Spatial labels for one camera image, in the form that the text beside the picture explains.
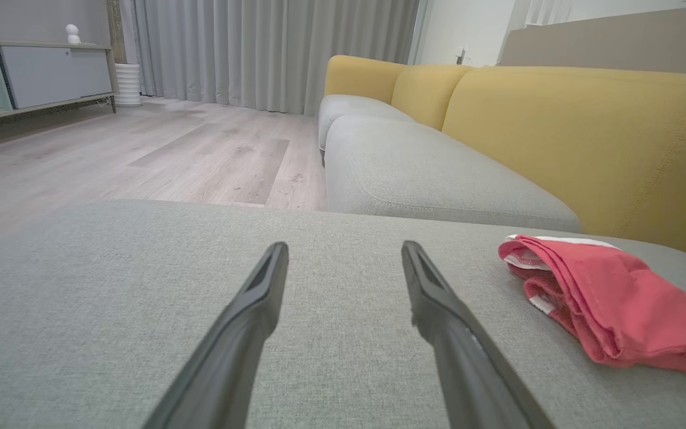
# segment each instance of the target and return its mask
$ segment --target white figurine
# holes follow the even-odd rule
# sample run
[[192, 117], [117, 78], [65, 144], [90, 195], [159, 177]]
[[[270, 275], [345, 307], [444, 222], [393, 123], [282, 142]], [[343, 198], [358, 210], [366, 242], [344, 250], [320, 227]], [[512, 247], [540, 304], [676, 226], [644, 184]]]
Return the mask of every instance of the white figurine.
[[81, 43], [78, 27], [73, 24], [68, 24], [65, 27], [65, 32], [68, 33], [68, 43]]

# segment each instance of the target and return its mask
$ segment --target folded red garment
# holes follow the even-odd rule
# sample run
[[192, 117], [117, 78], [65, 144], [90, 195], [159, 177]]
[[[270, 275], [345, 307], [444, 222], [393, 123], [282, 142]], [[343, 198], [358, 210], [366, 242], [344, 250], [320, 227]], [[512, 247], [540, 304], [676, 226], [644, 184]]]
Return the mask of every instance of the folded red garment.
[[507, 239], [499, 256], [525, 280], [528, 299], [579, 339], [593, 361], [686, 372], [685, 291], [610, 244]]

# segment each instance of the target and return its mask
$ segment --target gray curtain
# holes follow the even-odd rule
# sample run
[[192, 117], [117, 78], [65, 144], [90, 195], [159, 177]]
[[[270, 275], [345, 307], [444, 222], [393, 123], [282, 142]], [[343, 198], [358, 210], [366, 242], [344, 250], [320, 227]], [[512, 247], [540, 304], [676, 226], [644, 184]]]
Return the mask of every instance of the gray curtain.
[[419, 0], [136, 0], [142, 93], [314, 115], [327, 60], [406, 63]]

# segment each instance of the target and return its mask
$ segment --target gray fabric surface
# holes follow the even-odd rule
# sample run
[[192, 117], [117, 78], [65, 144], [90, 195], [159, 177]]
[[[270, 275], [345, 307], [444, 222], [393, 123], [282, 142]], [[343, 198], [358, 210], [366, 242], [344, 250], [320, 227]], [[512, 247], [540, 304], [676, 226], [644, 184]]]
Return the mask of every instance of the gray fabric surface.
[[406, 63], [417, 0], [136, 0], [147, 95], [313, 116], [337, 54]]
[[341, 117], [325, 160], [332, 212], [581, 230], [554, 195], [425, 125]]
[[[63, 212], [0, 245], [0, 425], [140, 426], [265, 248], [286, 241], [248, 427], [446, 427], [432, 350], [410, 323], [409, 239], [558, 427], [686, 427], [685, 374], [591, 363], [526, 301], [496, 255], [512, 233], [556, 235], [163, 201]], [[686, 291], [686, 254], [605, 240]]]
[[345, 114], [362, 114], [414, 122], [408, 114], [374, 98], [341, 94], [326, 95], [319, 104], [319, 149], [325, 149], [327, 132], [333, 122]]

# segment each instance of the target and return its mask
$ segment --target sofa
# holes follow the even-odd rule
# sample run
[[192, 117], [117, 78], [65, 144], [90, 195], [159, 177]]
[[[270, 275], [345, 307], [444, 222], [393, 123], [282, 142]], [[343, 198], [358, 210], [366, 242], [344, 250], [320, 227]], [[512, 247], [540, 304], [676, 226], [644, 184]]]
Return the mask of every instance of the sofa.
[[[411, 325], [405, 240], [555, 427], [686, 427], [686, 374], [591, 361], [499, 260], [509, 234], [558, 233], [168, 201], [54, 214], [0, 243], [0, 427], [141, 427], [275, 241], [288, 277], [247, 427], [447, 427], [433, 350]], [[686, 253], [601, 240], [686, 291]]]
[[328, 209], [686, 252], [686, 75], [329, 60]]

